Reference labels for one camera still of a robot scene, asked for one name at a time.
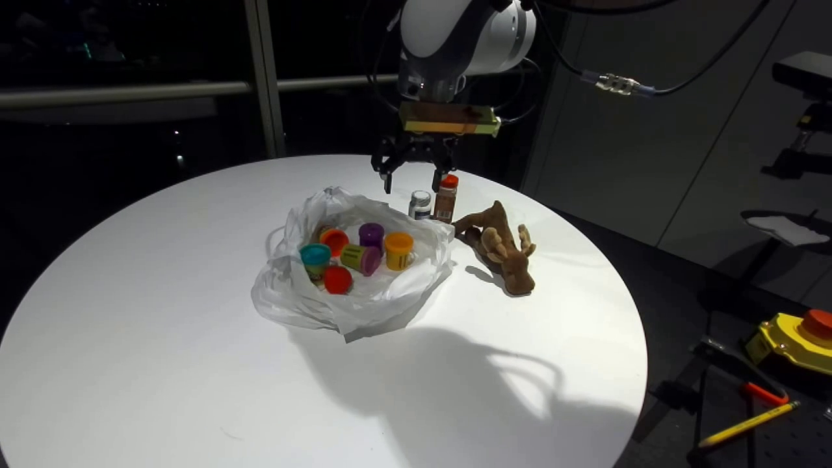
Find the plastic bag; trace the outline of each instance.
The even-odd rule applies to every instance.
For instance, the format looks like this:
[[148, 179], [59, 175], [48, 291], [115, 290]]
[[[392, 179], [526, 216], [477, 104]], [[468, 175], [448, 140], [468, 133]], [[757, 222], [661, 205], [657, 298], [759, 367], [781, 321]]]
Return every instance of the plastic bag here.
[[[380, 265], [369, 279], [354, 274], [354, 290], [344, 298], [315, 287], [299, 251], [322, 227], [339, 227], [356, 242], [358, 227], [369, 222], [383, 225], [386, 233], [409, 233], [413, 237], [410, 265], [401, 274]], [[331, 188], [288, 214], [284, 239], [257, 276], [253, 302], [261, 315], [275, 324], [331, 329], [352, 341], [406, 325], [453, 268], [453, 227], [413, 222], [386, 204]]]

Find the purple bottle cap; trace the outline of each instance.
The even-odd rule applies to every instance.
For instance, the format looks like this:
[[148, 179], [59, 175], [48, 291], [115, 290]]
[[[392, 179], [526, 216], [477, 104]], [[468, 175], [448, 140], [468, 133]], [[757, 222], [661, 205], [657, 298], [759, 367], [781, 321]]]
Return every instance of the purple bottle cap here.
[[380, 225], [365, 225], [358, 229], [362, 248], [383, 248], [386, 229]]

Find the white round table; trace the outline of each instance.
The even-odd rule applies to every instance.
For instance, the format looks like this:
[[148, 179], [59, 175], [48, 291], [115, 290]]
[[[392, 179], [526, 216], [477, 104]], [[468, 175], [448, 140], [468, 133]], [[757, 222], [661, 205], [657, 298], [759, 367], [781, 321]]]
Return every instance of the white round table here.
[[457, 216], [503, 201], [539, 252], [509, 300], [457, 242], [399, 333], [344, 344], [256, 313], [266, 237], [325, 188], [406, 209], [367, 156], [279, 159], [157, 192], [59, 256], [0, 348], [0, 448], [23, 468], [613, 465], [647, 385], [644, 331], [573, 225], [461, 173]]

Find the small bottle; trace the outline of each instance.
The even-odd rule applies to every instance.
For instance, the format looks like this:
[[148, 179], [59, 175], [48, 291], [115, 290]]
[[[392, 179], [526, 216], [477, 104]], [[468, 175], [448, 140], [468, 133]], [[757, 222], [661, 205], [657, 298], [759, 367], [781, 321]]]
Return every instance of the small bottle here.
[[431, 216], [431, 192], [417, 190], [410, 195], [409, 216], [410, 220], [429, 220]]
[[440, 182], [440, 192], [438, 192], [438, 209], [434, 209], [434, 220], [451, 225], [453, 222], [453, 209], [457, 204], [457, 185], [461, 177], [448, 175]]

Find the yellow object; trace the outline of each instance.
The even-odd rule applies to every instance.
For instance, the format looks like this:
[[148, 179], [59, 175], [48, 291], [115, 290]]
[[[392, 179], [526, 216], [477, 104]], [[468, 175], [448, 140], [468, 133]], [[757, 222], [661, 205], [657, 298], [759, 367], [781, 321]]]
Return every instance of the yellow object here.
[[811, 335], [804, 329], [804, 317], [796, 315], [781, 313], [772, 324], [763, 324], [747, 352], [755, 365], [777, 355], [796, 367], [832, 377], [832, 341]]
[[386, 237], [386, 265], [390, 270], [406, 270], [410, 265], [413, 237], [406, 233], [392, 233]]
[[776, 419], [781, 419], [783, 415], [787, 415], [787, 412], [794, 412], [794, 409], [798, 409], [798, 406], [800, 406], [800, 404], [794, 400], [794, 404], [785, 404], [785, 406], [776, 406], [776, 409], [770, 409], [770, 412], [763, 412], [763, 415], [757, 415], [757, 416], [751, 416], [751, 419], [747, 419], [747, 422], [741, 422], [741, 424], [725, 426], [722, 433], [715, 433], [715, 435], [704, 438], [698, 448], [700, 448], [700, 451], [711, 451], [711, 448], [715, 448], [715, 446], [722, 446], [725, 439], [733, 439], [733, 438], [747, 435], [747, 433], [751, 433], [751, 430], [757, 430], [757, 426], [763, 426], [763, 424], [767, 424], [767, 422], [776, 422]]
[[495, 108], [427, 104], [406, 101], [401, 108], [406, 133], [438, 135], [492, 135], [497, 139], [503, 121]]

